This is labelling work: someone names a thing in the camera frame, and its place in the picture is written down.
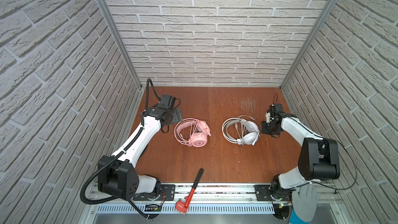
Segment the white headphones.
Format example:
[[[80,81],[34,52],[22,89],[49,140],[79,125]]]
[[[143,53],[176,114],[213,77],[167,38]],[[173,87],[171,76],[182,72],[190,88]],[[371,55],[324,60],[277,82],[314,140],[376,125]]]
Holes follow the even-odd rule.
[[[254,146],[260,138],[260,128],[257,121],[248,115],[240,115],[238,117],[227,119],[222,125],[222,133],[224,138],[232,143],[240,146]],[[229,134],[229,128],[234,127],[238,134],[238,138],[233,138]]]

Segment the pink headphones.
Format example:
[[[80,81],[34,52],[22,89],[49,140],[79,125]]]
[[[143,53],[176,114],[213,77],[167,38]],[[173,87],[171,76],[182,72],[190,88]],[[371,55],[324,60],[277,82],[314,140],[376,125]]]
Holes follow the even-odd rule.
[[[185,139],[182,130],[189,128],[189,138]],[[211,136],[210,127],[204,120],[186,118],[179,122],[174,128],[174,137],[180,144],[188,147],[200,148],[207,144]]]

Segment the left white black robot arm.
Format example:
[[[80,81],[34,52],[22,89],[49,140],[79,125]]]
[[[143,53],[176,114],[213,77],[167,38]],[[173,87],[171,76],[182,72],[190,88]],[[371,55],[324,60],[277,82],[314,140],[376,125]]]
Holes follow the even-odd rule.
[[[101,171],[97,176],[97,187],[100,192],[127,201],[138,194],[154,197],[160,194],[160,179],[138,175],[135,168],[155,134],[164,126],[182,121],[177,109],[179,105],[175,104],[177,100],[171,95],[162,95],[158,104],[141,113],[141,122],[127,141],[111,156],[103,156],[98,161]]]

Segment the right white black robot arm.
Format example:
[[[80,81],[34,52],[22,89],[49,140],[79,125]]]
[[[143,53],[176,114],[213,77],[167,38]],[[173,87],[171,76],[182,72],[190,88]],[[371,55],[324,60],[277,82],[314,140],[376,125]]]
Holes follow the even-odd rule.
[[[275,137],[290,134],[301,146],[297,167],[274,176],[268,193],[273,200],[283,200],[296,188],[310,182],[340,177],[339,145],[305,126],[293,114],[284,112],[281,104],[272,104],[261,122],[261,133]]]

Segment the grey gloved hand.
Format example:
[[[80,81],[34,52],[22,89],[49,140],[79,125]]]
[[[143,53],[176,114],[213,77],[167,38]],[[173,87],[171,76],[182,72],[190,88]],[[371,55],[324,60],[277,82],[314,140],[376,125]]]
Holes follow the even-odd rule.
[[[303,185],[292,193],[290,224],[309,224],[315,215],[320,194],[312,184]]]

